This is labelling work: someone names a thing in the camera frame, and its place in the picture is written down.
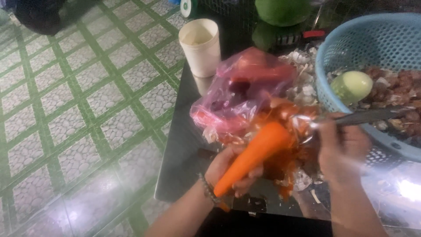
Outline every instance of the orange carrot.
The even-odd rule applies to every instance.
[[[214,194],[221,197],[227,193],[235,182],[241,180],[252,169],[276,152],[289,148],[292,140],[293,137],[281,124],[266,124],[216,184]]]

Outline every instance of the blue colander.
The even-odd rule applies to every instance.
[[[393,71],[421,70],[421,14],[362,16],[333,30],[316,57],[319,101],[331,112],[350,113],[330,89],[326,75],[340,68],[350,71],[370,65]],[[362,127],[378,146],[372,152],[381,153],[381,157],[383,153],[396,154],[398,158],[421,162],[421,149],[400,142],[368,124]]]

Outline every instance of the pink plastic bag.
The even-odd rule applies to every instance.
[[[208,141],[242,137],[259,110],[269,106],[270,97],[285,92],[295,77],[295,67],[248,48],[220,63],[208,93],[193,103],[190,116],[205,129]]]

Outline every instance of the beaded bracelet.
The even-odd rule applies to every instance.
[[[213,189],[207,183],[205,177],[201,173],[199,173],[199,179],[202,181],[203,186],[205,187],[205,197],[209,197],[213,201],[214,205],[217,206],[221,202],[221,199],[215,196]]]

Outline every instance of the tiled floor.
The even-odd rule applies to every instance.
[[[0,236],[142,236],[168,207],[186,21],[168,0],[86,1],[55,37],[0,27]]]

